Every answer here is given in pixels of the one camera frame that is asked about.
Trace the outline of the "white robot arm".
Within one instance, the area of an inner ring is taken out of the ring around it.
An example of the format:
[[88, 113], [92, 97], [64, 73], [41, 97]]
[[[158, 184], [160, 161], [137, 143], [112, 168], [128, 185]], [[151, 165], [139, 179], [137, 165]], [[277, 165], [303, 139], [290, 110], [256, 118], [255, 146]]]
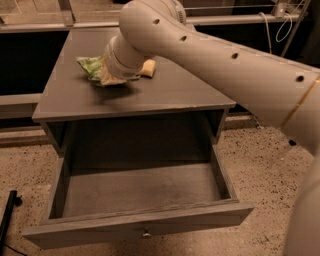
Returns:
[[167, 58], [310, 152], [314, 160], [292, 211], [284, 255], [320, 256], [318, 69], [194, 31], [177, 0], [124, 5], [105, 56], [119, 79], [135, 76], [149, 58]]

